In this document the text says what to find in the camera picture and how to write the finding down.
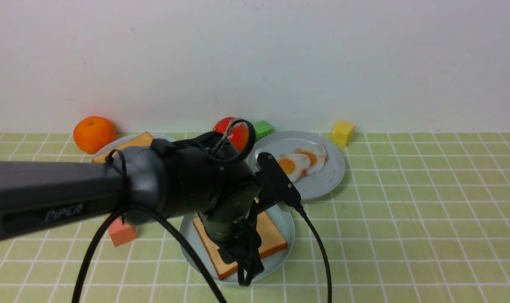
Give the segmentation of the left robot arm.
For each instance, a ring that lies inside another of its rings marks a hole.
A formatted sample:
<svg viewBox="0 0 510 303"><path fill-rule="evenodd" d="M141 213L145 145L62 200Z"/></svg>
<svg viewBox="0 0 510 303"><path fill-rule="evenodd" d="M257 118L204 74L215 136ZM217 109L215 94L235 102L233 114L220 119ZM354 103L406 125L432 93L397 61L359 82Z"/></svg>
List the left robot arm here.
<svg viewBox="0 0 510 303"><path fill-rule="evenodd" d="M256 212L260 182L223 134L130 146L105 163L0 162L0 241L65 226L130 207L125 220L198 214L208 237L235 261L239 284L264 270Z"/></svg>

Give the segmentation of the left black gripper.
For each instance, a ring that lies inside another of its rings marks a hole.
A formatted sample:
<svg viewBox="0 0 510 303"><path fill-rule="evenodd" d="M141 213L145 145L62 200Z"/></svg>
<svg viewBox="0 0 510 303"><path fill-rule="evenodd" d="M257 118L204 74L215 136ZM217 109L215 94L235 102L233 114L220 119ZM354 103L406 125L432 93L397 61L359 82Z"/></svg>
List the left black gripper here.
<svg viewBox="0 0 510 303"><path fill-rule="evenodd" d="M238 265L238 284L250 286L253 278L264 271L258 248L261 239L256 231L257 213L252 210L260 187L241 183L226 190L224 198L200 214L210 240L218 245L218 254L226 264Z"/></svg>

